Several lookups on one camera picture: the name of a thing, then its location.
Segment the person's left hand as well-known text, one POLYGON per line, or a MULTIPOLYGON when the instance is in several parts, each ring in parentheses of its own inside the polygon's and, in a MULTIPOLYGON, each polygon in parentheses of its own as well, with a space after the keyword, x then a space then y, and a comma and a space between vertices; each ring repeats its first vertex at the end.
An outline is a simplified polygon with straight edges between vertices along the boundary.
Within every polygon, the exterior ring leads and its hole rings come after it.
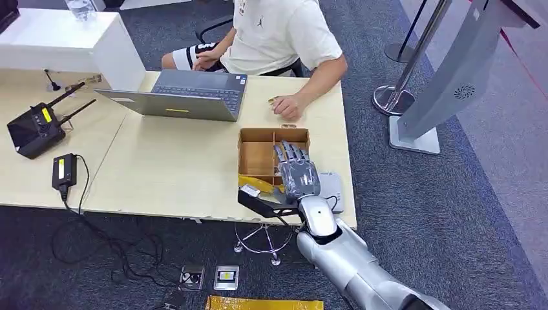
POLYGON ((296 94, 275 97, 271 107, 274 114, 288 121, 297 121, 304 113, 304 103, 296 94))

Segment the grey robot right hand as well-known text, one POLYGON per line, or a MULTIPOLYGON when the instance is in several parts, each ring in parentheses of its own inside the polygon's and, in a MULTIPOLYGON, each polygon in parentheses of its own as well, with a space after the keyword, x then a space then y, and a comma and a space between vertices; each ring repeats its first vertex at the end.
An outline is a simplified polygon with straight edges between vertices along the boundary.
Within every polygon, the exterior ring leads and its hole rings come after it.
POLYGON ((282 140, 273 149, 278 158, 277 169, 284 190, 275 190, 275 197, 283 204, 292 204, 305 196, 318 196, 321 183, 314 162, 308 152, 282 140))

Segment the person's right hand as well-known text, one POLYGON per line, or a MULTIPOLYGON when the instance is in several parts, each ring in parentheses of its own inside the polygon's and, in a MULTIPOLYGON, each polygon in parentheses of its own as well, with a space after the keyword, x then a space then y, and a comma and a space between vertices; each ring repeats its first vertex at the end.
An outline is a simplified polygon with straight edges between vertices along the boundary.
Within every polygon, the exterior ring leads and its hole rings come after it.
POLYGON ((192 69, 195 71, 216 72, 224 67, 220 62, 221 54, 216 50, 206 50, 196 54, 192 69))

